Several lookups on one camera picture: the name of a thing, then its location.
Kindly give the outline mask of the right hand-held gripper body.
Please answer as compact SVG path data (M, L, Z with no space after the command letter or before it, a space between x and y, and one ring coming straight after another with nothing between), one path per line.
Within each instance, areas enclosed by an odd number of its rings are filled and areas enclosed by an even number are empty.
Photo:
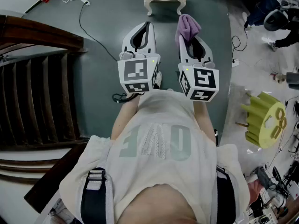
M219 71L200 63L179 63L179 84L191 101L210 102L219 91Z

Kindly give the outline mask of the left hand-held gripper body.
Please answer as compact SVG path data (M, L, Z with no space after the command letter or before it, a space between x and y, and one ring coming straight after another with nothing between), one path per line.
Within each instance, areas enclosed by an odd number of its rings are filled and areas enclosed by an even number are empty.
M152 91L159 72L160 58L157 53L121 52L117 64L124 91L127 94Z

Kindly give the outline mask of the purple cloth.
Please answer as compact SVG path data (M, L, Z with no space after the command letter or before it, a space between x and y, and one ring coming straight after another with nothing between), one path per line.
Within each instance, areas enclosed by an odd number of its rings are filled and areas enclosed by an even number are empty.
M182 36L187 42L190 42L200 31L201 26L193 17L188 14L182 14L178 19L175 42L179 45L180 36Z

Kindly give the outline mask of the person's left forearm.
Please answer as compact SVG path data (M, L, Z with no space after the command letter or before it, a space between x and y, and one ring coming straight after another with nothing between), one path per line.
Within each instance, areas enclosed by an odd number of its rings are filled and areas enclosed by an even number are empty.
M140 95L137 95L134 99L123 103L120 112L114 122L112 133L111 133L111 140L116 140L128 122L135 116L138 110Z

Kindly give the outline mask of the person's right forearm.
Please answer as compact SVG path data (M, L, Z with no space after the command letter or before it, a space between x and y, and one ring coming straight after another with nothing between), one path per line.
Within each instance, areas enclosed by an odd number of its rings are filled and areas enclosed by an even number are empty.
M193 101L194 116L205 135L216 144L215 132L204 102Z

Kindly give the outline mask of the person's left white shoe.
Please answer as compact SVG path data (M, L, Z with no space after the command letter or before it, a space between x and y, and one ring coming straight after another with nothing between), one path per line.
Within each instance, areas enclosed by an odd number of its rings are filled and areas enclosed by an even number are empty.
M155 79L155 83L154 83L154 89L160 89L161 88L161 83L162 83L162 73L159 71L157 73L156 79Z

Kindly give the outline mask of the dark teal floor mat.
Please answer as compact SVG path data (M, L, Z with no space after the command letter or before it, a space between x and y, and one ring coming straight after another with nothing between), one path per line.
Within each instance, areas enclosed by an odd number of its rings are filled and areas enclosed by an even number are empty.
M79 0L63 3L50 0L31 10L26 19L66 30L85 38L84 53L73 66L74 94L82 136L109 137L121 105L112 100L123 93L116 60L125 35L145 21L154 25L162 88L181 91L177 70L180 62L174 37L178 14L176 2L151 3L147 15L143 0ZM200 38L210 47L220 74L220 90L207 104L213 127L222 136L228 107L231 78L231 31L226 0L186 0L183 13L201 26Z

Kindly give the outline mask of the grey office chair base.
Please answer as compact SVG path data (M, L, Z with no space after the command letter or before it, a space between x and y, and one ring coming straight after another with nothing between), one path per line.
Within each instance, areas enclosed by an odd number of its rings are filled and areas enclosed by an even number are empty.
M288 16L285 12L275 9L267 14L263 26L268 31L277 31L288 24Z

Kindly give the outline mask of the yellow-green stool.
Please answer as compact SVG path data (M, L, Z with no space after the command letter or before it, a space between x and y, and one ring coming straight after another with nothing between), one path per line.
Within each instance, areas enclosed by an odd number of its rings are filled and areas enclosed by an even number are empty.
M246 94L250 104L242 104L246 112L246 123L236 122L237 125L247 128L245 139L252 144L267 149L281 136L287 126L285 105L275 97L261 92L258 96Z

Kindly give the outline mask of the grey box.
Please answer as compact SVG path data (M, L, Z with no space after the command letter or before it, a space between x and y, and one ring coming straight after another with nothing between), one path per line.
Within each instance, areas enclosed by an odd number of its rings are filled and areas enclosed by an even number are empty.
M289 88L299 90L299 73L287 72L286 82Z

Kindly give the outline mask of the person's cream shirt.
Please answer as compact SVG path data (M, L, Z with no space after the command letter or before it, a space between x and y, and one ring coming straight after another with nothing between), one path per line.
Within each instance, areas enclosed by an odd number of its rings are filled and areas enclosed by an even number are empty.
M214 144L193 102L160 89L116 140L89 139L59 193L82 224L233 224L250 201L236 145Z

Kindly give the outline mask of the dark wooden chair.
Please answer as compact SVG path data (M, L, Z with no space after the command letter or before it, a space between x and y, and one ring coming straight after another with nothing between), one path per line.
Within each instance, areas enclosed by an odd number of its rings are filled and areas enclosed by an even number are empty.
M0 180L32 185L24 200L38 213L88 143L78 128L72 72L84 51L81 36L0 15L0 151L68 149L60 159L0 159Z

